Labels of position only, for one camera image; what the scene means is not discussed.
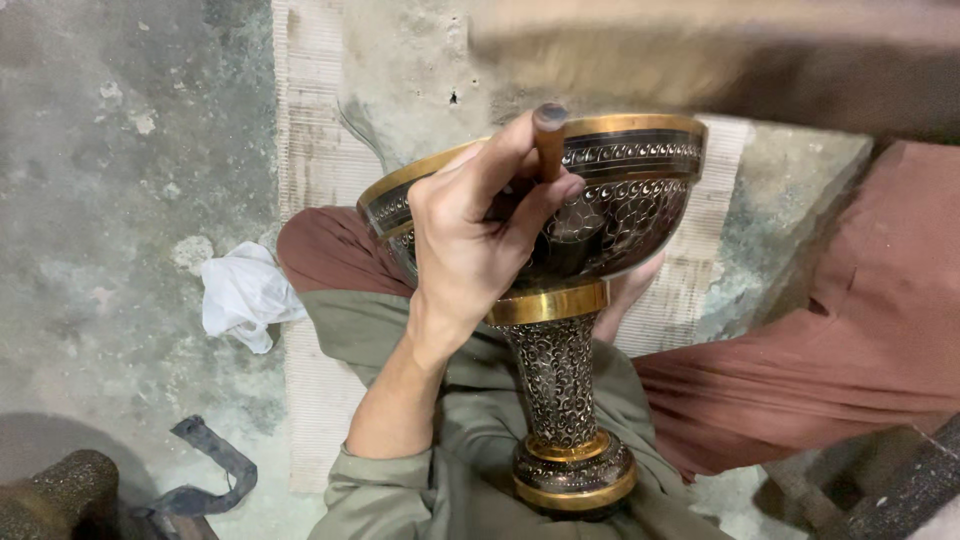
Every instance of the wrist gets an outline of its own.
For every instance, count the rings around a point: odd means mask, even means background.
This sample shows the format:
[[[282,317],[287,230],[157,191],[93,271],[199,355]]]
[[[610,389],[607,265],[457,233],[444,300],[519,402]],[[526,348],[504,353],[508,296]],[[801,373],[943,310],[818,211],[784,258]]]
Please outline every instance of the wrist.
[[[410,299],[406,337],[424,362],[445,362],[467,342],[475,328],[475,324],[431,305],[419,290]]]

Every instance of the person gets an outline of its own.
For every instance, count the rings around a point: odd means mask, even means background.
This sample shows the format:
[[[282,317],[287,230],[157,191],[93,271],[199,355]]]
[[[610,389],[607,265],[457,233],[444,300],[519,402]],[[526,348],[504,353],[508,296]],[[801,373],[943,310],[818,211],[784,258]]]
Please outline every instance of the person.
[[[409,193],[411,288],[353,209],[307,209],[277,240],[325,354],[367,385],[311,538],[729,538],[683,480],[960,410],[960,151],[897,143],[821,256],[810,307],[718,341],[630,360],[612,343],[661,258],[613,285],[593,342],[600,426],[637,462],[625,509],[553,522],[513,496],[527,433],[509,349],[480,324],[544,221],[584,188],[564,174],[499,224],[492,197],[537,165],[530,113]]]

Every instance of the goblet stem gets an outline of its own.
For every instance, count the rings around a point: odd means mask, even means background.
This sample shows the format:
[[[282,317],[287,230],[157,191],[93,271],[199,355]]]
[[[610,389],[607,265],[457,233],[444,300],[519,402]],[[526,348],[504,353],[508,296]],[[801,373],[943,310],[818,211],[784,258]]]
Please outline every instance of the goblet stem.
[[[495,327],[519,362],[532,433],[544,446],[573,449],[596,437],[590,341],[598,313]]]

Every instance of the goblet base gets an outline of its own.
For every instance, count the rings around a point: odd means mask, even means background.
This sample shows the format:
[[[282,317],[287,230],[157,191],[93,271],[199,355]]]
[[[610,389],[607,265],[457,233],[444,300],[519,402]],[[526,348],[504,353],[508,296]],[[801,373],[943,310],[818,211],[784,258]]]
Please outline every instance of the goblet base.
[[[543,446],[528,435],[514,452],[514,483],[521,499],[554,519],[602,520],[636,485],[634,456],[603,429],[575,449]]]

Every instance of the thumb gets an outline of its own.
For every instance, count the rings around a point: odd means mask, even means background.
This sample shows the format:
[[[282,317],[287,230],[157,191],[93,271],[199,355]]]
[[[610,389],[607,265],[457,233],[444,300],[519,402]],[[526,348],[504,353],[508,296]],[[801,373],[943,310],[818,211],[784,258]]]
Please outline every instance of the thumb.
[[[579,196],[586,185],[579,176],[565,174],[549,184],[534,187],[507,222],[505,239],[524,247],[533,245],[546,220],[565,202]]]

